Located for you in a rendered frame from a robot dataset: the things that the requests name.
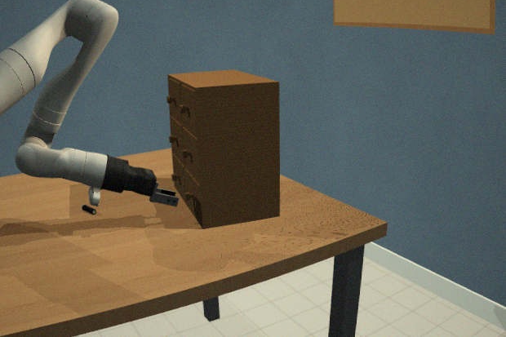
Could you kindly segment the brown wooden chest of drawers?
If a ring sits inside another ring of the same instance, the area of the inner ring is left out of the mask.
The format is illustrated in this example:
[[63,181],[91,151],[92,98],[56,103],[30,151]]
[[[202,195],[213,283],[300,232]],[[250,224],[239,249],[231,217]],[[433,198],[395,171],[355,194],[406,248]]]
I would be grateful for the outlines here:
[[[237,70],[167,74],[195,90],[202,229],[280,216],[279,82]],[[188,84],[187,84],[188,83]]]

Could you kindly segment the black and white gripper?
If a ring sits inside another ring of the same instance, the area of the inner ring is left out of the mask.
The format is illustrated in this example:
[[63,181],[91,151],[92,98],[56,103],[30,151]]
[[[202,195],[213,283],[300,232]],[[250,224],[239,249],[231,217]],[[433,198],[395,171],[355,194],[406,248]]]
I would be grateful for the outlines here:
[[90,186],[88,193],[92,206],[99,205],[102,189],[116,193],[132,191],[150,196],[151,202],[177,206],[179,197],[175,196],[175,192],[158,188],[156,182],[152,170],[129,166],[127,160],[120,158],[86,152],[80,183]]

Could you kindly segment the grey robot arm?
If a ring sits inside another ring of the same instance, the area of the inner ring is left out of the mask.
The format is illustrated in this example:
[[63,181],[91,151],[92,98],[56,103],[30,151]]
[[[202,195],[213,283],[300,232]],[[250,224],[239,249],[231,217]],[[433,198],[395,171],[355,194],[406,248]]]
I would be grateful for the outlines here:
[[117,25],[118,12],[107,3],[68,0],[39,26],[0,53],[2,116],[40,83],[54,46],[69,36],[83,42],[74,61],[55,75],[38,97],[16,151],[15,162],[21,172],[33,177],[80,182],[86,152],[50,147],[76,91]]

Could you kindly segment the dark brown drawer front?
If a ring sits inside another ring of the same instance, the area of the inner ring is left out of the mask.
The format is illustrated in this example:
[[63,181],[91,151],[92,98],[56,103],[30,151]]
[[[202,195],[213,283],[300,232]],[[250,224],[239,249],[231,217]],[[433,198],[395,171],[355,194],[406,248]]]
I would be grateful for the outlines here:
[[[168,78],[169,82],[169,96],[166,98],[167,103],[170,104],[170,113],[181,122],[180,106],[180,83]],[[170,96],[171,95],[171,96]]]
[[186,193],[185,192],[185,180],[184,180],[184,166],[179,161],[179,159],[175,156],[175,154],[172,154],[172,156],[173,156],[174,174],[171,175],[171,178],[172,178],[172,181],[175,181],[175,186],[184,199],[184,193]]
[[[180,84],[182,123],[197,135],[195,90]],[[186,112],[185,112],[186,111]]]
[[182,126],[171,116],[171,136],[169,141],[172,143],[172,150],[178,158],[184,163],[182,158],[183,141],[182,141]]
[[186,165],[186,167],[190,170],[190,172],[199,182],[197,139],[184,127],[182,127],[182,129],[183,129],[183,144],[184,144],[184,150],[182,150],[182,158],[184,158],[184,164]]
[[[186,193],[184,193],[185,201],[191,211],[195,214],[200,224],[202,224],[200,187],[198,182],[190,175],[185,168]],[[190,194],[191,193],[191,194]]]

